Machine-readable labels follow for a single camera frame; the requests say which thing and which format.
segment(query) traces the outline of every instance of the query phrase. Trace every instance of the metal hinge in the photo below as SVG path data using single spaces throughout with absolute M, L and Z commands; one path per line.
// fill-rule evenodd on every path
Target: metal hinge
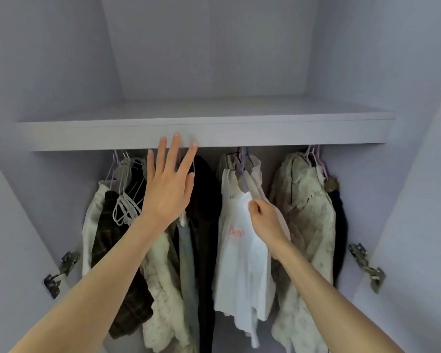
M 378 294 L 382 284 L 384 283 L 386 274 L 380 267 L 375 269 L 369 266 L 367 251 L 365 247 L 361 245 L 361 243 L 358 245 L 349 244 L 348 249 L 351 252 L 351 255 L 353 255 L 355 258 L 361 270 L 370 275 L 370 287 L 376 294 Z
M 78 252 L 68 251 L 61 259 L 61 264 L 59 265 L 59 274 L 54 276 L 49 274 L 44 279 L 43 285 L 47 289 L 53 300 L 61 292 L 61 289 L 59 289 L 61 280 L 69 275 L 79 259 L 80 254 Z

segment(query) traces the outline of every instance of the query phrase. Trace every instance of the wardrobe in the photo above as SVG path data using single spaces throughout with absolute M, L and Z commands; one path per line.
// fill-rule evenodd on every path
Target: wardrobe
M 0 0 L 0 169 L 56 262 L 112 150 L 176 131 L 213 169 L 248 146 L 265 192 L 324 145 L 349 242 L 372 252 L 440 101 L 441 0 Z M 340 291 L 362 277 L 347 253 Z M 105 347 L 144 351 L 137 333 Z M 249 339 L 218 316 L 213 351 L 232 349 Z

